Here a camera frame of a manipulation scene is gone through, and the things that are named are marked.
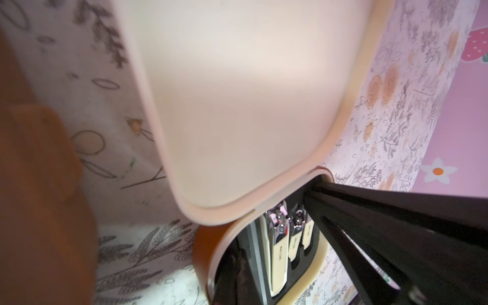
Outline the black tray cream case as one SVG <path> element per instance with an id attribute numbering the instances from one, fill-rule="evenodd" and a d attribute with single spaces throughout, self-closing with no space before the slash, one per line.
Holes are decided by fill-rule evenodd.
<path id="1" fill-rule="evenodd" d="M 290 171 L 195 208 L 192 260 L 211 304 L 294 304 L 313 286 L 329 244 L 304 205 L 315 182 L 333 181 L 318 166 Z"/>

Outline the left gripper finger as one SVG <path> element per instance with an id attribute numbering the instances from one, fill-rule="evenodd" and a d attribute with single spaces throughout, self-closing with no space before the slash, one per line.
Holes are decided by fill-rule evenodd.
<path id="1" fill-rule="evenodd" d="M 247 253 L 237 240 L 231 242 L 217 268 L 211 304 L 259 304 Z"/>

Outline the cream case lid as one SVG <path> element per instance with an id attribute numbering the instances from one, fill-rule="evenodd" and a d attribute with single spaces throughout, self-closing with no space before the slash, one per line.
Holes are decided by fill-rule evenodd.
<path id="1" fill-rule="evenodd" d="M 332 151 L 393 1 L 115 1 L 179 210 L 218 226 L 261 214 Z"/>

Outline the small nail clipper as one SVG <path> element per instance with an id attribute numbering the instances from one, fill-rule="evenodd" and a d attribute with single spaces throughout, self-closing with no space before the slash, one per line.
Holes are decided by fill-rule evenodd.
<path id="1" fill-rule="evenodd" d="M 302 233 L 302 246 L 304 250 L 307 250 L 309 246 L 311 245 L 311 240 L 313 236 L 313 230 L 314 230 L 314 221 L 310 216 L 307 216 L 307 220 L 304 225 L 303 233 Z"/>

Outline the cream nail clipper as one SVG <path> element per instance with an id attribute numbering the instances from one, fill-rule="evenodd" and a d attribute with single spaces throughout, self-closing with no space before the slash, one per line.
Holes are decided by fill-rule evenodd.
<path id="1" fill-rule="evenodd" d="M 269 241 L 270 294 L 276 296 L 287 281 L 289 216 L 285 201 L 265 213 Z"/>

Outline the small silver nail tool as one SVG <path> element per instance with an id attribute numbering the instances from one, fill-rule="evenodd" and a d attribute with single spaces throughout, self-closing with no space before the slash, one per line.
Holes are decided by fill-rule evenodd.
<path id="1" fill-rule="evenodd" d="M 296 209 L 291 216 L 290 238 L 288 245 L 288 258 L 291 262 L 296 259 L 302 232 L 306 222 L 306 214 L 303 209 Z"/>

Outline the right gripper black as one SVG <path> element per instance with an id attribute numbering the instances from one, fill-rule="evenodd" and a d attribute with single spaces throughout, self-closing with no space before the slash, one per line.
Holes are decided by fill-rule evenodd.
<path id="1" fill-rule="evenodd" d="M 407 277 L 432 304 L 487 304 L 486 198 L 381 191 L 331 182 L 315 183 L 306 196 L 321 202 L 339 200 L 435 232 L 399 234 L 396 268 L 351 230 L 344 231 L 332 208 L 304 203 L 365 304 L 414 304 Z"/>

